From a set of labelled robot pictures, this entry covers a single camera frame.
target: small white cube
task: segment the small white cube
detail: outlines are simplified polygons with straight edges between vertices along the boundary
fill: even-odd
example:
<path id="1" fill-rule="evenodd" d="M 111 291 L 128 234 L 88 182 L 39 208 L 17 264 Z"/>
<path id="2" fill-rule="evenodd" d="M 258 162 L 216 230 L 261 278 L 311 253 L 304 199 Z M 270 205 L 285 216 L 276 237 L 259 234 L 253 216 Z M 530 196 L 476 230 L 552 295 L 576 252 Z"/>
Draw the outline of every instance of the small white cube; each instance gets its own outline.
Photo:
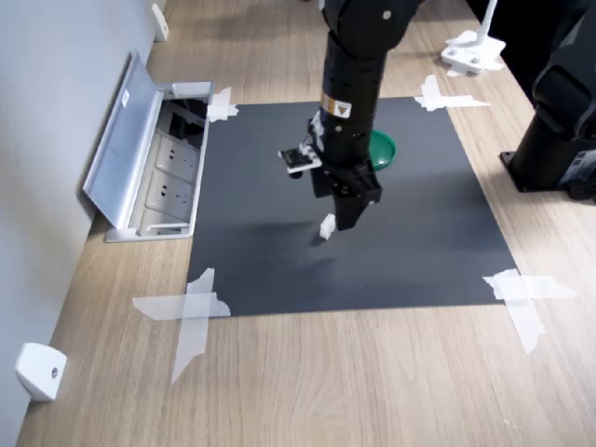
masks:
<path id="1" fill-rule="evenodd" d="M 327 217 L 320 225 L 320 230 L 318 230 L 318 235 L 321 236 L 325 240 L 329 240 L 332 236 L 332 233 L 335 231 L 335 214 L 327 214 Z"/>

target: green bowl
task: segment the green bowl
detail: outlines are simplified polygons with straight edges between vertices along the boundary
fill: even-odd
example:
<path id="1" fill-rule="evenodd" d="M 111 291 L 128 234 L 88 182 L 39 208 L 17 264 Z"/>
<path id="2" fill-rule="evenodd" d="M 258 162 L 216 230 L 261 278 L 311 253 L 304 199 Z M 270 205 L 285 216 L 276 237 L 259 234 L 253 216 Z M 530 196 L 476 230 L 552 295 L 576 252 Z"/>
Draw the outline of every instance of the green bowl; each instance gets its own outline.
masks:
<path id="1" fill-rule="evenodd" d="M 371 133 L 371 143 L 369 144 L 369 153 L 371 154 L 372 167 L 374 170 L 381 170 L 391 164 L 397 147 L 395 142 L 388 135 L 378 130 Z"/>

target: warning label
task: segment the warning label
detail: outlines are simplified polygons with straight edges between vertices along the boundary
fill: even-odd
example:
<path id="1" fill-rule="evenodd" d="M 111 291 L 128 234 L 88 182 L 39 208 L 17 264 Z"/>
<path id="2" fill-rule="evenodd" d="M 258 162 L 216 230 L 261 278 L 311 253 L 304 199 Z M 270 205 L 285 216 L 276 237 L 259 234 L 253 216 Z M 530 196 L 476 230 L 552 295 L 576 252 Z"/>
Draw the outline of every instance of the warning label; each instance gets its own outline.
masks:
<path id="1" fill-rule="evenodd" d="M 337 101 L 333 98 L 330 98 L 325 93 L 323 93 L 321 97 L 320 105 L 328 113 L 339 116 L 340 118 L 348 119 L 352 113 L 352 104 L 349 102 Z"/>

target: white wall mount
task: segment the white wall mount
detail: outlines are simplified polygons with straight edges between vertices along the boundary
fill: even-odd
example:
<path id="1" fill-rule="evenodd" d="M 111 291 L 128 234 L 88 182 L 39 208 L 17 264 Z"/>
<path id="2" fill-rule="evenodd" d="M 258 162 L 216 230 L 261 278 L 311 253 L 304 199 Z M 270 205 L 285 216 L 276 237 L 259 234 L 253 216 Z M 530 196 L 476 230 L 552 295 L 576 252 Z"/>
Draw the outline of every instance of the white wall mount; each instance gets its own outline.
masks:
<path id="1" fill-rule="evenodd" d="M 55 400 L 66 360 L 66 356 L 53 347 L 25 343 L 17 358 L 15 373 L 32 400 Z"/>

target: electrical socket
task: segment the electrical socket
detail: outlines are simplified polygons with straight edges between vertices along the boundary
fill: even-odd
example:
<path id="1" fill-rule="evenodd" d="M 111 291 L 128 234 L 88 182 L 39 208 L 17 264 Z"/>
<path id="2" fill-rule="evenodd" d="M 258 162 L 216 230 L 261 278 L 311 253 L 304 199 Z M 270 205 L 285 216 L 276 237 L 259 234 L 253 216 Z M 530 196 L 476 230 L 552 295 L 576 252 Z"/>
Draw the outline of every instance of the electrical socket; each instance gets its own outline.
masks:
<path id="1" fill-rule="evenodd" d="M 198 170 L 198 152 L 190 145 L 162 135 L 156 166 L 187 182 L 193 182 Z"/>
<path id="2" fill-rule="evenodd" d="M 149 184 L 147 208 L 190 222 L 193 206 L 192 185 L 166 172 L 155 170 Z"/>

